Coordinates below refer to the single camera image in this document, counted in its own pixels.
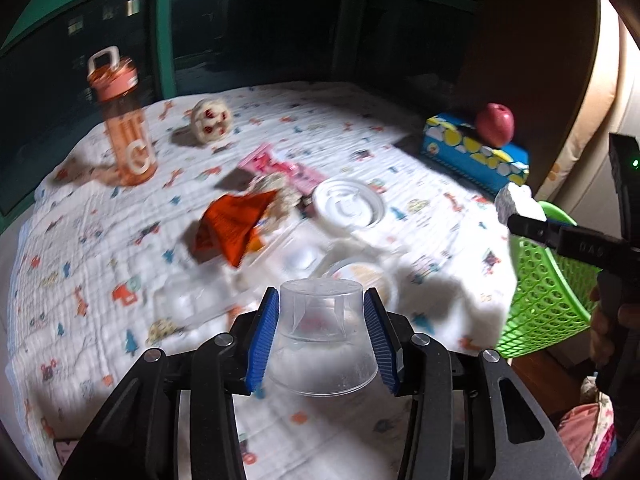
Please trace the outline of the person right hand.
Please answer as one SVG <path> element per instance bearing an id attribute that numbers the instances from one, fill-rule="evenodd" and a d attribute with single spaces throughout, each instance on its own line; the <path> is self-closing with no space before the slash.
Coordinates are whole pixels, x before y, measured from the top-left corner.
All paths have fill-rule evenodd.
<path id="1" fill-rule="evenodd" d="M 614 344 L 610 338 L 614 323 L 602 311 L 598 286 L 593 287 L 590 299 L 596 303 L 590 321 L 590 359 L 597 367 L 602 367 L 614 353 Z M 638 330 L 640 327 L 640 306 L 638 304 L 623 304 L 618 309 L 617 319 L 620 324 L 630 330 Z"/>

